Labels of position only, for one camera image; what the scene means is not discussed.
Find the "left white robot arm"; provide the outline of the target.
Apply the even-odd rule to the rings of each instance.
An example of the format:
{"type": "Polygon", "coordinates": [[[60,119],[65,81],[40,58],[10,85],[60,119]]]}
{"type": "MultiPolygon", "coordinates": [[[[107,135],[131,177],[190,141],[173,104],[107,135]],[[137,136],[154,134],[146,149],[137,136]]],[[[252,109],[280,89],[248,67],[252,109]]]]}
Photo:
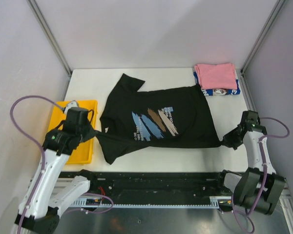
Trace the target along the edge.
{"type": "Polygon", "coordinates": [[[16,232],[32,231],[37,234],[51,234],[56,229],[61,216],[68,207],[83,194],[97,192],[98,182],[88,170],[81,170],[72,182],[55,196],[52,195],[56,182],[73,151],[80,143],[95,136],[91,125],[64,126],[49,131],[40,150],[37,171],[18,208],[15,220],[16,232]]]}

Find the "black printed t-shirt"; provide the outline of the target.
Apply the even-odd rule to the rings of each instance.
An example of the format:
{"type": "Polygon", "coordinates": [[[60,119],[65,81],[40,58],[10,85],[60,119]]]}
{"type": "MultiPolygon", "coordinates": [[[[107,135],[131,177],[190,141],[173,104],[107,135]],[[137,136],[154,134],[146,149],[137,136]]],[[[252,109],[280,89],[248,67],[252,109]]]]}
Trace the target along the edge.
{"type": "Polygon", "coordinates": [[[141,92],[144,83],[122,74],[107,98],[96,137],[108,164],[147,147],[221,146],[199,85],[141,92]]]}

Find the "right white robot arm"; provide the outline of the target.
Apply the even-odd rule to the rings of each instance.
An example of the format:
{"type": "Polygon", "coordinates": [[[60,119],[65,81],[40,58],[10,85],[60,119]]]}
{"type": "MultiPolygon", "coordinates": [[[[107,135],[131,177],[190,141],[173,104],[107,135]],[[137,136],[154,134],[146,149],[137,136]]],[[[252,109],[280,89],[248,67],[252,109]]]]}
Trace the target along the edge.
{"type": "Polygon", "coordinates": [[[233,192],[235,205],[265,215],[273,213],[285,185],[284,177],[276,174],[271,163],[268,136],[266,127],[258,124],[239,124],[227,133],[222,145],[235,150],[244,145],[248,168],[241,176],[224,170],[224,178],[215,184],[220,195],[233,192]]]}

